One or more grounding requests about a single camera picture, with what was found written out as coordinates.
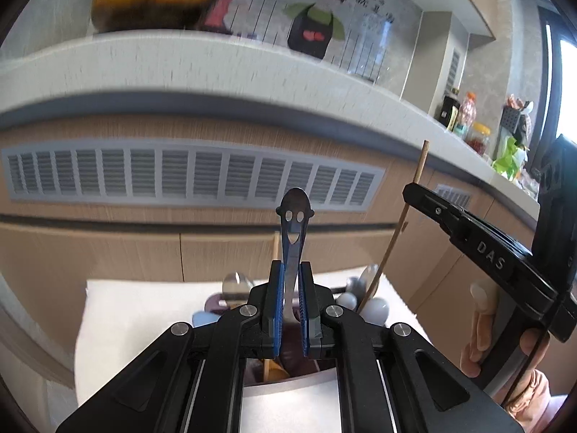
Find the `window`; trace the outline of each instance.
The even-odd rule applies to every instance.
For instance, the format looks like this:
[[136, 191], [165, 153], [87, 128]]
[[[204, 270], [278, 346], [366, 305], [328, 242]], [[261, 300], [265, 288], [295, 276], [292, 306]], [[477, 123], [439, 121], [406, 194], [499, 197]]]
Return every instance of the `window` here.
[[577, 41], [559, 14], [539, 8], [539, 15], [543, 78], [527, 165], [536, 178], [541, 174], [543, 155], [559, 135], [577, 143], [577, 116], [573, 103], [577, 93]]

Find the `black apron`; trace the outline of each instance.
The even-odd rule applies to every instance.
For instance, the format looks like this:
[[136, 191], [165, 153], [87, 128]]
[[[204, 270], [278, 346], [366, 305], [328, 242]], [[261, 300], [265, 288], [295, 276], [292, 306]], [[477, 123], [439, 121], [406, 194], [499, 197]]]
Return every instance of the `black apron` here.
[[[324, 59], [327, 53], [328, 43], [332, 38], [332, 28], [334, 16], [331, 13], [331, 22], [328, 24], [319, 23], [309, 17], [309, 10], [313, 7], [307, 6], [292, 21], [290, 33], [288, 34], [287, 45], [289, 49], [305, 53], [317, 59]], [[305, 37], [316, 34], [314, 40]]]

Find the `green shirt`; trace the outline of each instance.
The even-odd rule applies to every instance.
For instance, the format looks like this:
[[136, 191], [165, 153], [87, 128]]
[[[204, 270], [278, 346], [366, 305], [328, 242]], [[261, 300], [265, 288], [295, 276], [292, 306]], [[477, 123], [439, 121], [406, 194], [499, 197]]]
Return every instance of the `green shirt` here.
[[[291, 18], [296, 18], [303, 9], [310, 6], [309, 3], [294, 3], [288, 5], [285, 8], [285, 14]], [[331, 18], [333, 18], [332, 23], [332, 37], [333, 39], [337, 39], [340, 41], [344, 41], [344, 26], [341, 21], [339, 21], [332, 12], [322, 11], [322, 9], [318, 9], [315, 6], [312, 6], [309, 9], [308, 17], [315, 20], [318, 23], [326, 24], [327, 26], [331, 23]]]

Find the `small vent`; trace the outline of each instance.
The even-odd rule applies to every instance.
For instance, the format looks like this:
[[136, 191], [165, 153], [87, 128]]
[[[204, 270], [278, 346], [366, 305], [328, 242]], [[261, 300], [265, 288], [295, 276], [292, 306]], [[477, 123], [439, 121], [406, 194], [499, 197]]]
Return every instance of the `small vent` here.
[[331, 188], [332, 180], [335, 178], [336, 168], [319, 166], [314, 177], [313, 186], [310, 190], [310, 201], [312, 203], [325, 203], [328, 191]]
[[196, 153], [193, 195], [217, 198], [221, 163], [221, 153]]
[[293, 162], [288, 173], [287, 185], [285, 193], [290, 189], [299, 187], [303, 191], [307, 188], [309, 183], [310, 172], [313, 168], [311, 163], [297, 163]]
[[125, 196], [124, 151], [121, 149], [103, 149], [102, 170], [105, 177], [106, 195]]
[[54, 159], [56, 159], [56, 172], [58, 173], [60, 192], [69, 195], [76, 194], [74, 169], [72, 169], [72, 153], [70, 151], [56, 151]]
[[50, 152], [41, 151], [36, 153], [36, 161], [38, 163], [38, 175], [40, 176], [40, 185], [42, 185], [42, 192], [45, 194], [56, 193], [56, 186], [54, 185], [54, 174], [52, 171], [52, 161], [50, 159]]
[[131, 177], [134, 196], [156, 195], [153, 149], [131, 149]]
[[457, 69], [459, 68], [460, 61], [460, 54], [454, 50], [453, 57], [451, 59], [451, 67], [449, 68], [449, 76], [446, 79], [445, 94], [450, 94], [451, 90], [455, 87], [455, 81], [457, 80]]
[[279, 186], [281, 185], [284, 170], [284, 160], [263, 159], [263, 162], [260, 165], [259, 180], [256, 184], [255, 197], [275, 201], [276, 196], [279, 193]]
[[96, 151], [93, 149], [76, 150], [80, 190], [83, 195], [100, 195], [98, 186], [98, 169], [96, 168]]
[[229, 160], [229, 171], [226, 175], [224, 195], [227, 197], [248, 198], [250, 179], [252, 177], [254, 166], [254, 156], [239, 156], [237, 154], [231, 154]]
[[359, 177], [357, 186], [351, 197], [351, 205], [362, 205], [365, 201], [366, 195], [369, 192], [370, 186], [373, 183], [374, 174], [363, 172]]
[[469, 194], [469, 192], [462, 191], [461, 189], [455, 189], [444, 184], [438, 184], [437, 188], [435, 189], [435, 193], [439, 194], [442, 198], [452, 203], [453, 205], [457, 205], [462, 208], [467, 208], [467, 205], [471, 200], [471, 194]]
[[22, 172], [24, 173], [24, 183], [29, 194], [38, 192], [38, 184], [36, 183], [36, 172], [34, 171], [34, 158], [31, 153], [22, 154]]
[[348, 193], [351, 191], [356, 176], [356, 171], [343, 169], [340, 172], [339, 180], [337, 180], [335, 190], [332, 193], [331, 203], [343, 205], [347, 201]]
[[162, 194], [186, 197], [188, 151], [162, 152]]
[[18, 156], [15, 154], [13, 156], [8, 156], [8, 166], [10, 168], [10, 179], [12, 180], [12, 187], [14, 188], [14, 192], [24, 192], [24, 187], [22, 187], [20, 166], [18, 164]]

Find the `white tabletop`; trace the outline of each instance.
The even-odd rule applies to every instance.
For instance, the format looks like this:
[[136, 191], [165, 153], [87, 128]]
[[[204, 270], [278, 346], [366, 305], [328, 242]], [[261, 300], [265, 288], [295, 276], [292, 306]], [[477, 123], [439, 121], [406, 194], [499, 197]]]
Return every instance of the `white tabletop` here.
[[[315, 283], [344, 286], [363, 267], [315, 275]], [[206, 299], [221, 291], [220, 282], [156, 283], [90, 280], [82, 326], [76, 342], [74, 379], [79, 405], [96, 393], [169, 326], [191, 321]], [[406, 322], [424, 337], [420, 324], [385, 277], [376, 296], [391, 308], [387, 326]], [[287, 423], [286, 412], [298, 416]], [[276, 385], [244, 388], [241, 432], [340, 431], [334, 370]]]

